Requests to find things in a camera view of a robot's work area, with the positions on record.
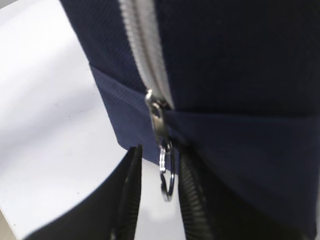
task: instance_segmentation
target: navy blue fabric bag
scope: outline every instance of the navy blue fabric bag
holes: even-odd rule
[[[166,136],[150,118],[158,104],[170,139],[192,148],[230,191],[315,238],[318,1],[61,3],[122,147],[141,144],[159,164],[156,139],[161,146]],[[156,99],[149,109],[148,90]]]

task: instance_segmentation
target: metal ring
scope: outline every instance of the metal ring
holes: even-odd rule
[[[167,181],[165,178],[166,173],[166,159],[169,158],[170,161],[170,185],[169,190],[167,188]],[[159,169],[161,178],[161,193],[165,202],[170,202],[174,193],[175,186],[175,151],[172,147],[171,141],[168,144],[162,144],[160,146],[160,156],[159,156]]]

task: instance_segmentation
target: zipper pull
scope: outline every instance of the zipper pull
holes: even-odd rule
[[[175,151],[173,149],[173,145],[170,140],[168,129],[167,129],[165,118],[164,118],[164,109],[166,107],[166,103],[161,102],[159,99],[157,99],[153,95],[151,89],[148,90],[145,96],[145,103],[149,108],[155,140],[158,143],[160,148],[159,170],[160,170],[160,179],[161,179],[161,193],[164,201],[170,202],[172,200],[173,193],[174,193],[176,165],[175,165]],[[170,171],[171,171],[169,189],[167,188],[167,181],[165,178],[167,160],[170,161]]]

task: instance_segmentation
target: white surface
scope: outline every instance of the white surface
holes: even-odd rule
[[[16,236],[79,203],[125,152],[59,2],[1,9],[0,208]],[[178,199],[163,202],[157,166],[143,162],[142,182],[136,239],[183,240]]]

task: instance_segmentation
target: zipper slider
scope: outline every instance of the zipper slider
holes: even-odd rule
[[[155,134],[155,140],[160,148],[159,156],[159,170],[161,178],[161,193],[164,201],[170,202],[173,197],[175,185],[175,150],[173,149],[172,142],[169,137],[168,129],[164,118],[164,109],[166,103],[157,99],[151,89],[148,90],[145,96],[145,103],[149,108],[151,117],[152,128]],[[169,189],[167,188],[167,181],[165,178],[166,161],[170,161],[170,183]]]

